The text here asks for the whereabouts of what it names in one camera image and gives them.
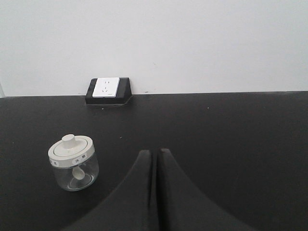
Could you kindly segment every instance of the electrical outlet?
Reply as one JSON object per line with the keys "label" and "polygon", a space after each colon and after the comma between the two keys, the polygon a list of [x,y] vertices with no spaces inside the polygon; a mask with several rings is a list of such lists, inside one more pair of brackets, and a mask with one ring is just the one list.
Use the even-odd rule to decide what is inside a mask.
{"label": "electrical outlet", "polygon": [[98,78],[92,94],[93,98],[116,96],[120,78]]}

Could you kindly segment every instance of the black countertop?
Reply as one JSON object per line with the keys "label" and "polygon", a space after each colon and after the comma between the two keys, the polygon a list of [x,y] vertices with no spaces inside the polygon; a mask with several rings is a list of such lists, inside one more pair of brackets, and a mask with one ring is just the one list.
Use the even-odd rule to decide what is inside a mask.
{"label": "black countertop", "polygon": [[[56,185],[49,147],[93,139],[89,188]],[[261,231],[308,230],[308,92],[134,95],[87,106],[83,96],[0,99],[0,230],[59,230],[124,178],[141,149],[169,148],[209,198]]]}

